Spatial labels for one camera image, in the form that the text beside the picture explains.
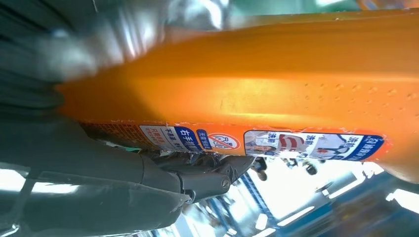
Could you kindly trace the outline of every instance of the prohibition symbol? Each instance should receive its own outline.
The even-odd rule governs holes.
[[[221,150],[235,150],[240,147],[240,142],[227,134],[213,133],[208,136],[212,147]]]

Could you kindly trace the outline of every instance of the screw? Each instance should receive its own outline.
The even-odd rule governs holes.
[[[221,187],[222,188],[227,188],[228,186],[230,185],[230,179],[228,179],[228,178],[225,178],[225,179],[223,179],[222,181],[221,181]]]

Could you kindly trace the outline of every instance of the orange plastic panel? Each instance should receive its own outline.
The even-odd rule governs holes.
[[[62,111],[228,134],[240,144],[215,149],[226,154],[244,155],[247,130],[379,135],[385,143],[368,160],[419,182],[418,23],[418,10],[380,11],[161,46],[61,87]]]

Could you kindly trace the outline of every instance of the warning label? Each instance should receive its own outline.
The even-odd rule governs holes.
[[[151,148],[156,146],[150,142],[137,125],[115,123],[84,123],[80,125],[93,139],[110,141],[127,146]]]
[[[213,133],[208,136],[211,146],[221,150],[235,150],[240,147],[240,142],[236,138],[223,134]]]
[[[195,133],[187,127],[142,125],[140,128],[147,138],[162,150],[202,151]]]

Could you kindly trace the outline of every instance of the cartoon illustration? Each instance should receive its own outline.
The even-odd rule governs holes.
[[[275,155],[283,151],[303,153],[307,147],[303,138],[280,132],[248,131],[245,134],[246,153],[250,155]]]
[[[346,144],[347,140],[339,134],[324,134],[317,141],[310,156],[322,159],[342,159],[348,155],[345,153],[350,150],[349,146],[345,146]]]

